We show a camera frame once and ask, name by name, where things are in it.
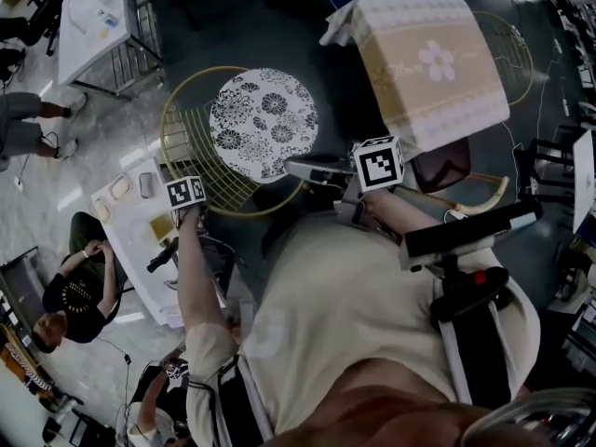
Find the black t-shirt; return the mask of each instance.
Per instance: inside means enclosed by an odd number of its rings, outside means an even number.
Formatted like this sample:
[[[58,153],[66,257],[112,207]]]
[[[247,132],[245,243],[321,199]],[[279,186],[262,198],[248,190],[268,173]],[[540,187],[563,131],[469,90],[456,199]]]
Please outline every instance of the black t-shirt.
[[[44,292],[48,313],[66,313],[66,338],[76,343],[90,343],[105,325],[105,316],[97,305],[103,297],[103,286],[85,270],[76,269],[68,278],[58,274]]]

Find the black and white floral pattern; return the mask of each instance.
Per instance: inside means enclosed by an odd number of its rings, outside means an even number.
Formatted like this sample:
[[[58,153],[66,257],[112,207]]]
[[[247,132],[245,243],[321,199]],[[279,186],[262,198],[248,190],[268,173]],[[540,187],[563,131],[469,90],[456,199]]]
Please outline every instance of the black and white floral pattern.
[[[274,175],[283,174],[285,169],[283,168],[283,159],[281,157],[273,161],[273,173]]]
[[[239,89],[220,91],[211,106],[214,126],[221,129],[243,124],[252,113],[254,101]]]
[[[244,83],[240,89],[244,89],[245,91],[248,91],[249,93],[252,93],[253,91],[258,91],[259,89],[261,89],[259,87],[259,85],[255,85],[254,83]]]
[[[222,88],[211,108],[210,126],[215,150],[230,169],[257,183],[272,183],[285,176],[289,156],[310,151],[318,115],[300,82],[263,68]]]
[[[261,79],[268,83],[274,83],[276,85],[281,85],[287,83],[291,80],[291,76],[289,74],[282,73],[279,70],[273,70],[271,68],[263,68],[260,70],[261,72]]]
[[[238,164],[230,163],[228,164],[232,170],[235,170],[238,174],[242,174],[246,177],[251,176],[251,172],[247,168],[240,167]]]
[[[307,152],[304,147],[284,147],[281,150],[281,157],[283,158],[283,160],[286,160],[288,157],[292,157],[292,156],[299,156],[301,154],[304,154],[305,152]]]
[[[264,122],[260,117],[255,116],[252,119],[254,126],[259,130],[267,130],[267,123]]]
[[[306,125],[310,128],[313,128],[318,123],[318,115],[317,113],[311,113],[306,117]]]
[[[287,126],[294,134],[305,134],[310,127],[306,124],[306,119],[294,111],[286,111],[278,116],[278,124]]]
[[[263,96],[261,107],[270,115],[283,115],[288,109],[288,102],[280,94],[267,93]]]
[[[238,157],[249,162],[261,162],[273,155],[273,149],[267,139],[261,133],[244,134],[242,145],[238,150]]]
[[[215,143],[222,149],[238,149],[244,142],[237,132],[225,129],[217,135]]]
[[[313,99],[310,97],[310,94],[308,94],[306,88],[300,83],[298,83],[298,85],[296,86],[296,96],[298,96],[298,98],[300,98],[302,101],[313,101]]]
[[[275,142],[284,144],[286,142],[290,142],[293,139],[294,134],[287,126],[277,125],[271,129],[271,137]]]

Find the white box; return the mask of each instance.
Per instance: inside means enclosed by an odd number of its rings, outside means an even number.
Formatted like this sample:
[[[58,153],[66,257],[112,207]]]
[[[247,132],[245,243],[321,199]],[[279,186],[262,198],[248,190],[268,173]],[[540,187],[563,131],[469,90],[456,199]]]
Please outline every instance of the white box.
[[[195,205],[207,200],[203,182],[198,176],[188,176],[166,183],[169,204],[172,210]]]
[[[362,192],[397,185],[403,181],[404,162],[397,136],[365,141],[354,151],[354,160]]]

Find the man in black t-shirt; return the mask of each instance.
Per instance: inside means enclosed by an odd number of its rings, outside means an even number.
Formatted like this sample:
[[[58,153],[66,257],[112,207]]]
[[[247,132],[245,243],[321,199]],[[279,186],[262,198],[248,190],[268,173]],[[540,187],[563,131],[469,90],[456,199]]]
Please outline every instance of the man in black t-shirt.
[[[93,341],[117,301],[114,251],[97,219],[83,212],[74,215],[70,252],[44,292],[47,313],[34,324],[33,340],[46,353],[63,338]],[[118,275],[123,283],[126,277]]]

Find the beige tablecloth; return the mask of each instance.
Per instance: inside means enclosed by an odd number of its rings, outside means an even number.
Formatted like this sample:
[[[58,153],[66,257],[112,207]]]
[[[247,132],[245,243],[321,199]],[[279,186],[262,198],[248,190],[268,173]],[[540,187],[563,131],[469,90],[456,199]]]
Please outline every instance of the beige tablecloth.
[[[509,118],[493,56],[463,0],[355,0],[321,45],[352,39],[406,160]]]

